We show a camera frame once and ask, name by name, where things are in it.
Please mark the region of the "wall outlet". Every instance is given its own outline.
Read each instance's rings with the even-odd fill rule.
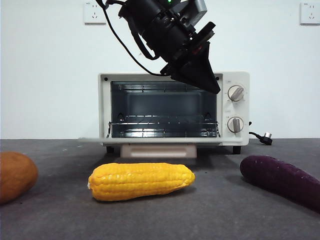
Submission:
[[[320,25],[320,2],[301,3],[301,25]]]
[[[87,1],[83,7],[84,24],[106,24],[104,11],[96,1]]]

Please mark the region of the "gray table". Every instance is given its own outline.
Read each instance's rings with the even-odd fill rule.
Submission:
[[[320,239],[320,214],[248,184],[239,171],[244,157],[270,155],[320,178],[320,139],[252,140],[242,155],[200,149],[197,160],[167,161],[194,171],[189,188],[114,203],[95,201],[87,180],[99,165],[134,162],[117,151],[105,156],[99,144],[76,140],[4,140],[1,151],[27,154],[39,169],[34,188],[1,207],[2,240]]]

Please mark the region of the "oven knob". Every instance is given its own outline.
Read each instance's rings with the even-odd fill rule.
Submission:
[[[233,86],[229,89],[228,96],[233,102],[239,102],[244,98],[245,89],[242,86]]]
[[[244,129],[244,121],[239,117],[233,117],[228,122],[228,128],[233,133],[240,133]]]

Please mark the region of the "yellow corn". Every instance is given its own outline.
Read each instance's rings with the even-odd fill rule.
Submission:
[[[165,195],[191,185],[194,173],[184,165],[168,163],[110,163],[96,168],[88,189],[99,201],[124,201]]]

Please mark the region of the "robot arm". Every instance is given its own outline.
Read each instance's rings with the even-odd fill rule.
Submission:
[[[207,12],[204,0],[107,0],[105,5],[102,0],[96,1],[107,19],[109,5],[122,5],[119,16],[128,22],[144,56],[150,60],[161,57],[167,62],[160,76],[171,76],[173,80],[219,93],[220,88],[209,62],[208,41],[214,35],[216,25],[209,22],[198,33],[195,29]],[[148,52],[140,36],[155,56]]]

